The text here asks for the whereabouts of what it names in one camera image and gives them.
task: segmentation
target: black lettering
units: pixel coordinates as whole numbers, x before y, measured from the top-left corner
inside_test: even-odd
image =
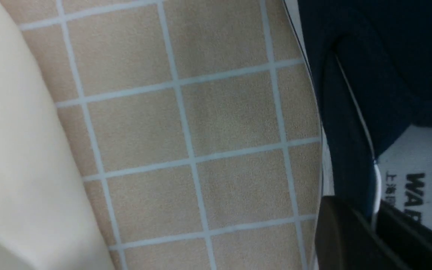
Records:
[[[391,181],[394,181],[394,178],[396,177],[396,174],[389,174],[389,171],[386,172],[386,181],[389,181],[391,178]]]
[[[424,188],[424,182],[421,181],[420,179],[424,177],[425,177],[424,173],[415,173],[415,174],[406,175],[406,180],[409,181],[409,183],[406,183],[405,185],[406,189],[422,197],[424,195],[424,192],[420,190],[420,188]]]
[[[404,213],[411,217],[415,222],[421,223],[421,212],[404,209]]]
[[[395,183],[387,183],[386,184],[386,194],[394,194],[396,192],[396,184]]]
[[[404,203],[404,206],[418,206],[418,205],[422,205],[423,204],[423,199],[421,197],[418,197],[417,195],[406,191],[404,193],[407,197],[408,200]]]

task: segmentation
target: white toilet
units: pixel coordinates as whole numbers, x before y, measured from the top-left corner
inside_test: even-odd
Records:
[[[36,60],[0,5],[0,270],[113,270]]]

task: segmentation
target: beige tile floor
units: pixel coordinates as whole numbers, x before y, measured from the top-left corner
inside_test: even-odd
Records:
[[[281,0],[1,0],[119,270],[307,270],[319,128]]]

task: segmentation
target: shoe insole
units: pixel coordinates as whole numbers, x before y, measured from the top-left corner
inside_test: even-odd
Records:
[[[382,200],[432,230],[432,128],[410,126],[378,165]]]

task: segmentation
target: white grout line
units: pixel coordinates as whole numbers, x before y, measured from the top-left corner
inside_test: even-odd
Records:
[[[291,161],[289,159],[289,149],[286,143],[287,138],[286,138],[286,130],[284,128],[283,111],[281,109],[281,97],[278,89],[278,82],[277,82],[278,78],[277,78],[276,66],[274,64],[274,48],[272,47],[271,29],[269,27],[269,18],[268,18],[268,12],[266,8],[266,0],[259,0],[259,4],[261,6],[264,39],[266,42],[266,53],[267,53],[269,66],[270,66],[269,73],[271,74],[272,94],[274,97],[274,105],[276,107],[276,116],[278,121],[279,135],[281,136],[281,142],[286,145],[285,147],[283,147],[284,166],[286,167],[289,195],[291,198],[291,204],[293,206],[293,213],[295,217],[296,236],[298,241],[298,247],[300,250],[301,264],[303,270],[307,270],[307,261],[306,261],[306,255],[304,249],[301,223],[299,218],[298,201],[296,198],[296,192],[294,188],[294,178],[293,178],[293,172],[291,168]]]
[[[157,4],[159,2],[163,2],[164,0],[135,0],[127,3],[117,3],[113,5],[106,5],[101,7],[91,7],[89,9],[81,10],[74,13],[64,14],[63,17],[60,15],[58,17],[44,19],[35,22],[29,22],[26,24],[19,24],[19,29],[21,31],[32,30],[32,29],[40,29],[43,27],[51,26],[54,24],[61,24],[62,22],[68,22],[72,20],[81,19],[84,17],[88,17],[91,15],[104,14],[108,12],[118,11],[118,10],[127,10],[133,9],[136,7],[142,7],[147,5]]]
[[[57,11],[59,13],[59,17],[64,19],[65,15],[64,15],[64,7],[62,4],[62,0],[56,0],[56,5],[57,5]],[[71,39],[69,36],[69,29],[67,28],[67,23],[64,20],[61,22],[61,28],[63,31],[63,39],[64,39],[64,43],[65,43],[65,46],[67,49],[69,64],[70,64],[71,71],[72,71],[72,74],[73,74],[73,77],[75,80],[75,84],[76,84],[76,88],[77,88],[77,94],[79,95],[80,99],[84,99],[84,89],[82,88],[81,78],[79,77],[79,72],[77,70],[77,65],[75,63],[74,50],[72,48]],[[89,110],[87,108],[86,103],[82,103],[81,107],[82,107],[82,113],[84,115],[84,121],[87,125],[87,132],[89,133],[89,140],[91,143],[91,147],[94,151],[94,159],[96,161],[96,167],[98,169],[99,175],[103,176],[104,175],[104,166],[102,164],[101,152],[99,151],[99,147],[98,147],[97,140],[96,140],[96,135],[94,133],[94,127],[92,126],[92,121],[91,121],[91,118],[89,115]],[[116,240],[116,244],[120,245],[121,244],[121,237],[119,234],[119,228],[118,228],[118,225],[116,222],[113,204],[112,204],[111,197],[109,194],[109,186],[107,184],[106,178],[101,177],[101,185],[102,185],[104,197],[106,199],[109,217],[111,219],[111,225],[113,227],[114,238]],[[118,253],[119,253],[119,258],[122,262],[123,270],[127,270],[127,263],[125,261],[125,254],[124,254],[123,249],[119,249]]]
[[[92,7],[92,8],[87,9],[87,10],[82,10],[79,12],[67,14],[66,20],[72,21],[72,20],[77,20],[80,18],[88,17],[91,15],[98,15],[98,14],[104,14],[104,13],[113,12],[113,11],[133,9],[136,7],[143,7],[143,6],[153,5],[153,4],[162,3],[162,2],[163,2],[163,0],[135,0],[132,2],[127,2],[127,3],[119,3],[119,4],[107,5],[107,6],[101,6],[101,7]]]
[[[120,245],[121,249],[126,248],[136,248],[138,246],[150,246],[150,245],[156,245],[156,244],[162,244],[162,243],[168,243],[168,242],[174,242],[174,241],[181,241],[181,240],[191,240],[191,239],[197,239],[197,238],[204,238],[205,237],[204,232],[193,232],[191,234],[178,234],[178,235],[171,235],[171,236],[163,236],[153,239],[146,239],[141,241],[134,241],[130,243],[124,243]]]
[[[282,61],[275,63],[275,65],[278,68],[283,68],[283,67],[288,67],[288,66],[293,66],[293,65],[299,65],[302,63],[304,63],[304,61],[301,58],[298,58],[298,59],[291,59],[291,60],[282,60]],[[214,73],[214,74],[210,74],[210,75],[202,75],[202,76],[187,78],[187,79],[179,80],[178,84],[180,86],[182,86],[182,85],[186,85],[186,84],[204,83],[204,82],[210,82],[213,80],[228,79],[228,78],[236,77],[236,76],[240,76],[240,75],[249,75],[252,73],[264,72],[264,71],[268,71],[268,70],[269,70],[269,64],[263,64],[263,65],[259,65],[259,66],[246,67],[246,68],[228,70],[225,72]],[[175,83],[173,81],[163,82],[160,84],[152,84],[152,85],[147,85],[147,86],[143,86],[143,87],[136,87],[136,88],[132,88],[132,89],[113,91],[113,92],[104,93],[104,94],[95,94],[94,96],[81,97],[78,99],[70,99],[67,101],[61,101],[61,102],[56,103],[56,107],[64,108],[64,107],[78,105],[81,103],[105,101],[107,99],[115,99],[115,98],[120,98],[120,97],[132,96],[132,95],[136,95],[136,94],[158,91],[158,90],[168,89],[168,88],[172,88],[172,87],[175,87]]]
[[[299,146],[299,145],[315,143],[315,142],[319,142],[319,141],[320,141],[319,137],[312,137],[312,138],[306,138],[306,139],[293,140],[293,141],[287,142],[286,145],[288,147],[292,147],[292,146]],[[271,144],[271,145],[262,145],[262,146],[258,146],[258,147],[250,147],[250,148],[244,148],[244,149],[239,149],[239,150],[234,150],[234,151],[209,154],[207,156],[194,157],[194,159],[195,159],[196,163],[200,163],[200,162],[205,162],[205,161],[212,161],[215,159],[232,158],[232,157],[238,157],[238,156],[243,156],[243,155],[248,155],[248,154],[255,154],[255,153],[260,153],[260,152],[272,151],[272,150],[276,150],[276,149],[282,149],[282,148],[286,147],[286,145],[282,144],[282,143]],[[126,176],[127,174],[133,174],[133,173],[144,173],[146,171],[154,171],[156,169],[159,170],[159,169],[167,169],[167,168],[172,168],[172,167],[190,165],[191,162],[192,162],[191,159],[179,159],[177,161],[175,160],[175,161],[168,161],[168,162],[162,162],[162,163],[157,163],[157,164],[155,163],[155,164],[151,164],[151,165],[147,165],[147,166],[135,167],[135,168],[130,168],[130,169],[121,169],[119,171],[106,172],[104,174],[104,177],[105,178],[112,178],[112,177],[117,177],[117,176]],[[85,182],[96,181],[96,180],[100,180],[100,179],[101,179],[101,176],[99,174],[94,174],[94,175],[89,175],[89,176],[83,177],[83,180]]]
[[[61,17],[54,17],[50,19],[44,19],[41,21],[33,22],[33,23],[29,22],[27,24],[19,24],[19,29],[21,31],[40,29],[51,25],[53,26],[54,24],[60,24],[61,21],[62,21]]]
[[[313,220],[313,219],[316,219],[315,214],[302,215],[299,217],[300,221],[301,220],[307,221],[307,220]],[[136,248],[138,246],[150,246],[150,245],[156,245],[156,244],[162,244],[162,243],[168,243],[168,242],[174,242],[174,241],[205,238],[208,234],[210,236],[218,236],[219,234],[230,234],[233,232],[243,231],[243,230],[262,229],[262,228],[267,228],[267,227],[272,227],[272,226],[290,224],[292,222],[295,222],[295,220],[296,219],[294,217],[286,217],[284,219],[272,219],[272,220],[267,220],[264,222],[237,224],[237,225],[228,226],[228,227],[224,227],[224,228],[220,228],[220,229],[214,229],[214,230],[211,229],[208,232],[192,232],[189,234],[177,234],[177,235],[169,235],[169,236],[163,236],[163,237],[152,238],[152,239],[132,241],[129,243],[110,246],[109,250]]]
[[[179,80],[178,70],[176,68],[175,57],[171,45],[171,38],[169,36],[169,30],[166,22],[166,14],[164,12],[164,6],[162,2],[159,2],[157,4],[157,7],[159,12],[159,19],[161,21],[161,27],[163,29],[164,43],[166,44],[166,51],[167,51],[167,56],[169,58],[169,65],[171,67],[171,75],[173,77],[173,81],[175,82],[174,90],[176,94],[176,99],[178,101],[179,113],[181,114],[181,124],[183,127],[187,154],[190,159],[194,187],[196,189],[197,205],[199,207],[199,214],[200,214],[202,229],[204,233],[204,240],[206,242],[206,248],[209,256],[209,264],[211,265],[211,270],[217,270],[216,260],[214,258],[214,251],[212,250],[211,236],[209,235],[209,225],[206,216],[206,209],[204,207],[204,200],[202,198],[202,189],[201,189],[201,184],[199,182],[199,174],[197,173],[196,159],[194,158],[194,149],[192,147],[191,133],[189,129],[189,124],[187,123],[187,118],[184,109],[184,99],[181,91],[181,85],[180,82],[178,81]]]
[[[105,174],[106,178],[116,177],[116,176],[126,176],[127,174],[133,174],[133,173],[144,173],[146,171],[154,171],[159,169],[166,169],[166,168],[172,168],[172,167],[178,167],[183,165],[189,165],[190,159],[180,159],[175,161],[168,161],[163,163],[157,163],[157,164],[151,164],[147,166],[141,166],[131,169],[121,169],[119,171],[110,171]]]
[[[254,222],[254,223],[245,223],[245,224],[238,224],[238,225],[234,225],[234,226],[229,226],[229,227],[225,227],[225,228],[221,228],[221,229],[214,229],[211,230],[209,233],[211,234],[211,236],[217,236],[219,234],[229,234],[229,233],[233,233],[233,232],[237,232],[237,231],[243,231],[243,230],[254,230],[254,229],[261,229],[261,228],[266,228],[266,227],[271,227],[271,226],[278,226],[278,225],[283,225],[283,224],[288,224],[288,223],[292,223],[294,222],[294,217],[287,217],[285,219],[273,219],[273,220],[268,220],[265,222]]]

